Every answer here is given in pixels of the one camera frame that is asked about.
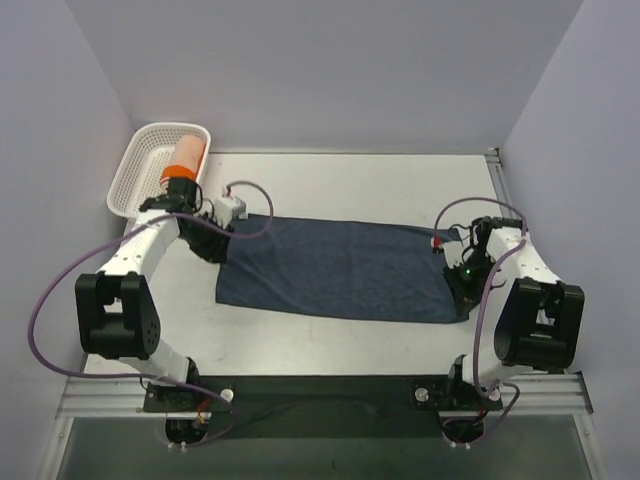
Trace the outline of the dark blue towel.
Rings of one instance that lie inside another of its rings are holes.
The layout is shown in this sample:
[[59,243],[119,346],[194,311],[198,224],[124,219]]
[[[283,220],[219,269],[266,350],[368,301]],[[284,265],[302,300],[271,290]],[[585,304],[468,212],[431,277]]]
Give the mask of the dark blue towel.
[[430,229],[252,215],[220,268],[220,304],[350,320],[455,324],[457,310]]

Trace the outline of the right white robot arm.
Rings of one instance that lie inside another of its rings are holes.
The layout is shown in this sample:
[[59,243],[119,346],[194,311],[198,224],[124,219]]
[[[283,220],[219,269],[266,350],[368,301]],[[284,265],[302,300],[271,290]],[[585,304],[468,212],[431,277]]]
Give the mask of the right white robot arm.
[[475,315],[472,350],[443,385],[463,410],[527,372],[563,371],[574,361],[585,294],[543,261],[521,220],[481,217],[462,243],[437,239],[443,276],[458,315]]

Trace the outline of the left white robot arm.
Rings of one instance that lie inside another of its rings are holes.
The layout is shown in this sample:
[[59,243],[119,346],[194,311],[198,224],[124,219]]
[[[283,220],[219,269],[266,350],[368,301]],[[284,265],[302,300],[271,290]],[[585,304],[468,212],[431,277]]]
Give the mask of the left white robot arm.
[[195,362],[161,339],[160,315],[149,280],[168,247],[185,241],[199,258],[226,260],[232,221],[246,217],[246,203],[229,189],[201,212],[201,187],[189,178],[168,181],[166,191],[140,205],[133,229],[98,272],[75,283],[80,342],[88,354],[120,361],[153,379],[172,381],[166,399],[177,410],[195,409],[202,387]]

